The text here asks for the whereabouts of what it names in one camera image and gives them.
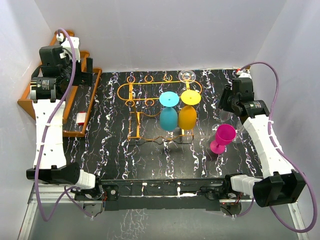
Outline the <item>yellow plastic wine glass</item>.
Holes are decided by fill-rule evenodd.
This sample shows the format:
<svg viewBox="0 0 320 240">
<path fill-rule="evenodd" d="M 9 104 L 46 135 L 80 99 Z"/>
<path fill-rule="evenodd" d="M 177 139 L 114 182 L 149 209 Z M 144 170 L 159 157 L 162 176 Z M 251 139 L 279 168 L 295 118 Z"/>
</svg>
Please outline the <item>yellow plastic wine glass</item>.
<svg viewBox="0 0 320 240">
<path fill-rule="evenodd" d="M 184 91 L 180 98 L 185 106 L 178 114 L 178 126 L 183 130 L 192 130 L 197 121 L 197 112 L 194 105 L 200 103 L 201 95 L 199 92 L 189 89 Z"/>
</svg>

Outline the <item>blue plastic wine glass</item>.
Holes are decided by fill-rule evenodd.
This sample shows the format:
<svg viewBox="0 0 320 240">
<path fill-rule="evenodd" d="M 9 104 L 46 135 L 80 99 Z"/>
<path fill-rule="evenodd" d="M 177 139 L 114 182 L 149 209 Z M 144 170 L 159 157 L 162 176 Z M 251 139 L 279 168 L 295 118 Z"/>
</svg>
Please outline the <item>blue plastic wine glass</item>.
<svg viewBox="0 0 320 240">
<path fill-rule="evenodd" d="M 178 113 L 175 106 L 179 100 L 178 94 L 172 91 L 163 92 L 159 97 L 159 102 L 164 107 L 159 117 L 160 126 L 165 131 L 172 132 L 178 126 Z"/>
</svg>

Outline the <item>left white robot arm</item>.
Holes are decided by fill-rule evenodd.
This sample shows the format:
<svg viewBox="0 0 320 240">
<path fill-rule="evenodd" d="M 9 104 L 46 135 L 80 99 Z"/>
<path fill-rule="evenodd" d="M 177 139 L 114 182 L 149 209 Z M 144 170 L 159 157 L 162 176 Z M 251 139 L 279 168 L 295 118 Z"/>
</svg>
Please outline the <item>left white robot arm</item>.
<svg viewBox="0 0 320 240">
<path fill-rule="evenodd" d="M 77 46 L 51 45 L 39 50 L 41 65 L 30 82 L 30 99 L 35 113 L 36 153 L 26 177 L 37 184 L 70 185 L 85 190 L 93 200 L 103 195 L 96 177 L 67 163 L 63 146 L 63 114 L 72 86 L 92 82 L 92 72 L 83 72 Z"/>
</svg>

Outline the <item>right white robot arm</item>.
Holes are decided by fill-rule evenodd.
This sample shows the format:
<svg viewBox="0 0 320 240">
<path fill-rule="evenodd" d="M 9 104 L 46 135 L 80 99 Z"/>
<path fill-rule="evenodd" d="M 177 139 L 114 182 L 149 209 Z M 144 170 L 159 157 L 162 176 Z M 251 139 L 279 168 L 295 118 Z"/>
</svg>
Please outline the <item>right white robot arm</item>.
<svg viewBox="0 0 320 240">
<path fill-rule="evenodd" d="M 276 136 L 268 129 L 270 112 L 263 100 L 256 100 L 253 81 L 249 77 L 233 78 L 224 87 L 219 109 L 239 117 L 249 134 L 262 167 L 263 178 L 245 174 L 229 174 L 223 194 L 233 199 L 240 193 L 255 199 L 260 207 L 292 204 L 298 200 L 306 182 L 291 163 L 274 146 Z"/>
</svg>

